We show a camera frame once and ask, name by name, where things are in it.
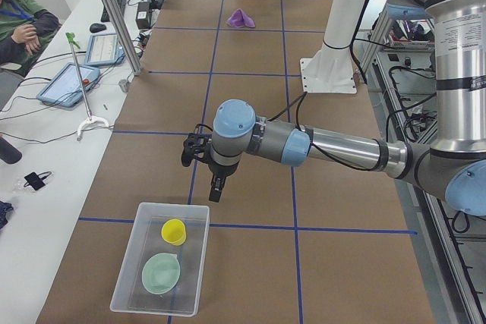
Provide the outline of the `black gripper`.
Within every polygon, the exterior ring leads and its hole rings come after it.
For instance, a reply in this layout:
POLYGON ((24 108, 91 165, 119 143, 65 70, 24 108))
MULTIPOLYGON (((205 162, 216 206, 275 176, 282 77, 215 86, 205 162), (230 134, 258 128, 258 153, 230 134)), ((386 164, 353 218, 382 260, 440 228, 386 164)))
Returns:
POLYGON ((231 176, 236 172, 238 163, 236 162, 232 165, 221 165, 218 162, 211 161, 209 162, 208 166, 213 174, 208 200, 218 203, 225 187, 226 179, 228 176, 231 176))

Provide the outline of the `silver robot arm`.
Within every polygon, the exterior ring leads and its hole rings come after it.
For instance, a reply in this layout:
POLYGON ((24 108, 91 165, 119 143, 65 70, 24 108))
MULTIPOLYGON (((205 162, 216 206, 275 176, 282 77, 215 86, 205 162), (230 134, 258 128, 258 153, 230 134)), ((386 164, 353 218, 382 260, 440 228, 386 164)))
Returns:
POLYGON ((209 198, 248 153, 293 167, 329 159, 359 171, 381 171, 415 185, 467 215, 485 214, 485 0, 390 0, 419 8, 434 22, 437 136, 372 140, 258 116, 245 101, 217 110, 209 143, 209 198))

